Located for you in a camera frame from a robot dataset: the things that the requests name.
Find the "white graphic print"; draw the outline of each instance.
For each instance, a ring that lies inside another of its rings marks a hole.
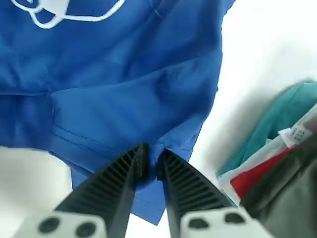
[[[38,0],[39,3],[36,7],[26,7],[18,3],[17,0],[11,0],[11,1],[18,8],[29,12],[34,23],[38,27],[41,27],[44,29],[51,29],[55,27],[57,24],[59,24],[61,21],[63,21],[64,19],[75,20],[75,21],[102,21],[112,16],[115,12],[117,12],[125,2],[125,0],[118,0],[113,5],[113,7],[102,16],[76,16],[76,15],[66,15],[70,0]],[[50,20],[47,23],[40,23],[36,17],[36,13],[40,12],[43,9],[54,14],[54,17],[52,18],[52,20]]]

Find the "dark gray fabric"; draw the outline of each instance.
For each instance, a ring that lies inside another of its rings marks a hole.
[[[254,184],[241,205],[277,238],[317,238],[317,135]]]

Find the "pile of clothes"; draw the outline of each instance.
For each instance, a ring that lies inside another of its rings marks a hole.
[[[218,173],[223,192],[275,237],[317,237],[317,82],[281,94]]]

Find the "folded clothing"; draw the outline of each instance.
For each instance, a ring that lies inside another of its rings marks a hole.
[[[238,176],[234,177],[230,183],[238,196],[242,199],[248,190],[259,181],[270,169],[272,169],[279,161],[281,161],[285,155],[292,151],[296,146],[285,149],[282,153],[273,156],[271,159],[255,166],[254,168],[242,172]]]
[[[317,82],[296,84],[281,94],[242,148],[218,171],[218,175],[239,167],[259,151],[267,139],[274,139],[280,130],[292,127],[316,103]]]
[[[277,238],[317,237],[317,135],[255,183],[241,205]]]

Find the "ribbed rubber pad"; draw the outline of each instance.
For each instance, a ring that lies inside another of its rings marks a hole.
[[[92,175],[55,210],[101,216],[109,238],[124,238],[138,180],[147,175],[147,159],[146,144],[129,150]]]
[[[171,235],[179,237],[180,220],[191,211],[230,206],[227,198],[199,171],[169,150],[158,160],[158,179],[163,182]]]

